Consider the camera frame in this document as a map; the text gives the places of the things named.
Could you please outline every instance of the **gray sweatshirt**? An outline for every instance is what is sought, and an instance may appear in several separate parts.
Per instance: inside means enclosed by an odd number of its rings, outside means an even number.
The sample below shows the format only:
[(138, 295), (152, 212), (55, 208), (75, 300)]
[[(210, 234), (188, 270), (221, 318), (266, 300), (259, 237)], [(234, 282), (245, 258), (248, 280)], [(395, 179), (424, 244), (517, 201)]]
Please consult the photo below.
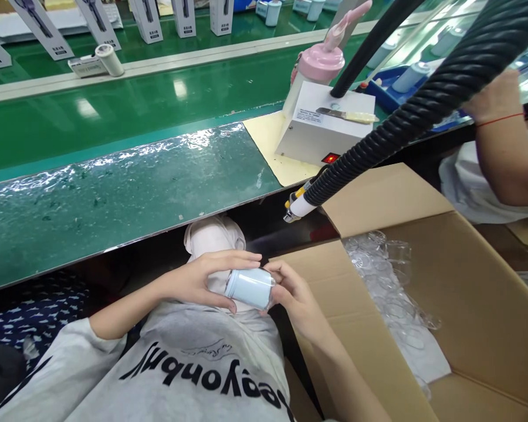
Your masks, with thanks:
[(0, 421), (293, 421), (275, 324), (163, 303), (121, 358), (81, 319), (0, 405)]

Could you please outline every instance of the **red indicator light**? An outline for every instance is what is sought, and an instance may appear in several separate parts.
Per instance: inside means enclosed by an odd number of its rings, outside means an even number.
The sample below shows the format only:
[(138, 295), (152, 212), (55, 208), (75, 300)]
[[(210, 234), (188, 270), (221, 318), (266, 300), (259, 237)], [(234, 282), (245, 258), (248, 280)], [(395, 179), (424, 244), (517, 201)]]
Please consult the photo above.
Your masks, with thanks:
[(325, 162), (326, 164), (331, 164), (331, 163), (335, 162), (338, 157), (340, 157), (338, 154), (333, 154), (331, 152), (325, 158), (323, 158), (321, 161)]

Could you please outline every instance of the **white sleeve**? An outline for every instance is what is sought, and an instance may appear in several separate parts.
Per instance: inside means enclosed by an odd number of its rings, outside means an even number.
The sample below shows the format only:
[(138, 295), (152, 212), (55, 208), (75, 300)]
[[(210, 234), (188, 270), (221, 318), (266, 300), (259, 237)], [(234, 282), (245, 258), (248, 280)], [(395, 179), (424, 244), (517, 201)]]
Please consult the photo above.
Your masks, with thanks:
[(66, 325), (0, 404), (0, 421), (64, 421), (116, 364), (125, 342), (98, 338), (88, 318)]

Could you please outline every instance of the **black hose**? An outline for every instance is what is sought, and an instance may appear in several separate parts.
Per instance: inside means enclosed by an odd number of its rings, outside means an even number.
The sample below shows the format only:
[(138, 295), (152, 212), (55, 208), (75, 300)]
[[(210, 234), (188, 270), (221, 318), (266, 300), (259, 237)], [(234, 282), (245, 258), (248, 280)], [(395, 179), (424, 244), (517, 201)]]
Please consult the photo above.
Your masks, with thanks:
[(395, 0), (372, 28), (352, 60), (342, 72), (330, 95), (342, 98), (360, 72), (389, 36), (419, 7), (424, 0)]
[(409, 100), (345, 152), (304, 198), (322, 205), (340, 189), (449, 116), (528, 48), (528, 0), (490, 0), (447, 59)]

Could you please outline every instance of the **pink bottle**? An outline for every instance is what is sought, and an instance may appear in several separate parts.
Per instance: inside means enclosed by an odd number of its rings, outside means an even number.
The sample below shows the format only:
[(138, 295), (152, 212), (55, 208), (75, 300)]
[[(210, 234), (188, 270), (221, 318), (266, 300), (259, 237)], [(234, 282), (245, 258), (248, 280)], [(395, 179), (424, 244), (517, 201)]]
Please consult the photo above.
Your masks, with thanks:
[(342, 50), (339, 49), (339, 44), (344, 38), (344, 31), (350, 22), (364, 16), (370, 7), (371, 0), (368, 0), (351, 10), (329, 30), (323, 42), (299, 53), (292, 71), (292, 86), (282, 109), (286, 118), (291, 118), (293, 115), (303, 81), (329, 85), (338, 76), (344, 67), (344, 56)]

